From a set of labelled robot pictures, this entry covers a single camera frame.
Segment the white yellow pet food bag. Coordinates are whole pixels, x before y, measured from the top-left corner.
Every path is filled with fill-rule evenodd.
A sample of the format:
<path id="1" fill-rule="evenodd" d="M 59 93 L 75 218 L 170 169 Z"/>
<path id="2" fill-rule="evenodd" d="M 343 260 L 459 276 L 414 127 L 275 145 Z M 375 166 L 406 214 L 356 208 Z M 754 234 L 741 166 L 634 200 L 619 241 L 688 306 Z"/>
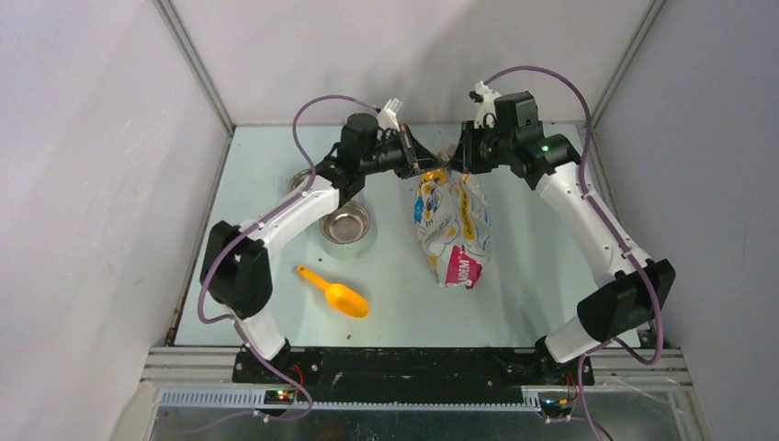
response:
<path id="1" fill-rule="evenodd" d="M 422 174 L 413 221 L 439 286 L 474 288 L 491 260 L 491 215 L 477 177 L 446 166 Z"/>

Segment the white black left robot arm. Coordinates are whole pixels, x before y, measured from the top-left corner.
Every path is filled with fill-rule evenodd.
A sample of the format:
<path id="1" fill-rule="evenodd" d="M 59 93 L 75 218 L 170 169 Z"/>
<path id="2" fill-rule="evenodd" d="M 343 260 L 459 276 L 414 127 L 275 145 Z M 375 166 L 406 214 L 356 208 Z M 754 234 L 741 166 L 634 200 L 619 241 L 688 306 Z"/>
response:
<path id="1" fill-rule="evenodd" d="M 290 358 L 287 337 L 268 305 L 273 293 L 271 263 L 294 238 L 320 218 L 350 201 L 369 175 L 392 172 L 400 179 L 444 167 L 407 125 L 385 128 L 368 113 L 349 116 L 340 139 L 307 180 L 267 213 L 232 225 L 215 224 L 209 232 L 200 275 L 203 301 L 211 296 L 226 309 L 237 334 L 254 352 L 255 371 L 268 382 L 285 379 Z"/>

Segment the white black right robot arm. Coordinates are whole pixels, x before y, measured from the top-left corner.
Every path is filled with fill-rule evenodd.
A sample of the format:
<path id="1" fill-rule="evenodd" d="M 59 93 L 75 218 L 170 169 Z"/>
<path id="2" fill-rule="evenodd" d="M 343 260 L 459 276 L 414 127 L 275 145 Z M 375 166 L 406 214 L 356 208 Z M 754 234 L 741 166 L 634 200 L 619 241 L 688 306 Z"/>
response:
<path id="1" fill-rule="evenodd" d="M 585 162 L 569 138 L 546 133 L 530 93 L 502 95 L 477 84 L 469 97 L 478 110 L 461 127 L 452 168 L 476 175 L 509 167 L 561 218 L 597 287 L 579 301 L 572 319 L 539 342 L 536 375 L 557 384 L 570 374 L 574 358 L 658 322 L 675 270 L 635 244 L 587 183 Z"/>

